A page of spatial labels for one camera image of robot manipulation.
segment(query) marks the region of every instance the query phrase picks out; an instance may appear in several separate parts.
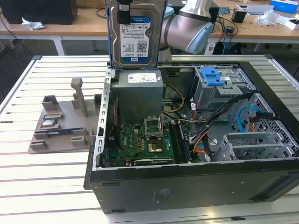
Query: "desk leg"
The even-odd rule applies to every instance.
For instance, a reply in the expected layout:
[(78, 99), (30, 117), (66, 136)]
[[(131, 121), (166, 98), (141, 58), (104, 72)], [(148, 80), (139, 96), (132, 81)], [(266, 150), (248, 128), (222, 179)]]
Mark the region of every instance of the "desk leg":
[(98, 51), (96, 41), (92, 41), (92, 44), (93, 44), (93, 51)]
[(57, 38), (53, 39), (58, 55), (64, 56), (66, 55), (66, 53), (64, 52), (64, 48), (62, 46), (61, 40), (62, 39), (60, 36), (57, 36)]
[(258, 51), (260, 50), (261, 46), (262, 46), (261, 43), (257, 43), (257, 44), (256, 44), (256, 47), (254, 48), (253, 51), (254, 51), (255, 53), (258, 53)]
[(206, 45), (205, 55), (212, 55), (214, 52), (215, 45), (217, 43), (217, 39), (210, 38)]

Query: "slotted metal worktable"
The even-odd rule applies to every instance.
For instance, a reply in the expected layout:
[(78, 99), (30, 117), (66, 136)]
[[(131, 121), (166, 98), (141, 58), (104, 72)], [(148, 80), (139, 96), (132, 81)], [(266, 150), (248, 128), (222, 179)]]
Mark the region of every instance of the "slotted metal worktable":
[[(188, 61), (249, 61), (299, 119), (298, 83), (264, 56), (174, 56)], [(0, 223), (242, 223), (299, 221), (299, 187), (271, 203), (211, 206), (104, 215), (92, 191), (83, 189), (88, 151), (27, 154), (45, 95), (72, 100), (73, 77), (85, 98), (101, 93), (107, 56), (44, 56), (32, 60), (0, 106)], [(230, 217), (243, 217), (231, 221)]]

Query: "sticker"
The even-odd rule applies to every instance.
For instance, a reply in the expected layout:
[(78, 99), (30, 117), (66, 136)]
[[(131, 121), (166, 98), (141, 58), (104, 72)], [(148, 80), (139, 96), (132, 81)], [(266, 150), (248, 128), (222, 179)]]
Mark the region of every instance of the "sticker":
[(192, 109), (193, 111), (196, 110), (196, 104), (195, 104), (195, 103), (191, 103), (191, 109)]
[(120, 25), (121, 57), (126, 62), (143, 62), (149, 54), (149, 38), (146, 30), (150, 28), (150, 17), (131, 16), (129, 25)]
[(230, 81), (229, 77), (220, 77), (223, 81)]
[(59, 132), (48, 132), (47, 134), (59, 134)]
[(129, 83), (156, 83), (155, 73), (131, 73), (128, 76)]
[(208, 156), (207, 154), (205, 154), (205, 159), (206, 159), (207, 162), (210, 162), (210, 161), (211, 161), (210, 156)]
[(154, 204), (161, 204), (167, 199), (169, 194), (170, 194), (170, 189), (154, 190), (152, 202)]

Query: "hard drive label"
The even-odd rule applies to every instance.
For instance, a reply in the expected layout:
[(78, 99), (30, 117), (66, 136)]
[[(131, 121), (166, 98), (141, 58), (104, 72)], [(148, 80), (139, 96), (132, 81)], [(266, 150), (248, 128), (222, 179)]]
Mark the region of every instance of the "hard drive label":
[(126, 62), (143, 62), (149, 54), (149, 38), (146, 31), (150, 17), (131, 16), (130, 25), (120, 25), (121, 57)]

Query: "yellow wire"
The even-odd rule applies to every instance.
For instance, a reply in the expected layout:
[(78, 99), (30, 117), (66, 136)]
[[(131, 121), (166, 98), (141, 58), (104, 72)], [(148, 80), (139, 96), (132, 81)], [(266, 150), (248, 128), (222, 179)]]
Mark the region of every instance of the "yellow wire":
[(166, 84), (166, 86), (170, 86), (171, 88), (173, 88), (181, 96), (181, 98), (182, 98), (182, 104), (181, 104), (181, 106), (178, 109), (174, 109), (174, 110), (171, 110), (171, 111), (162, 111), (163, 113), (173, 113), (175, 111), (180, 110), (184, 106), (185, 99), (183, 98), (183, 95), (180, 93), (180, 91), (178, 91), (174, 86), (172, 86), (170, 84)]

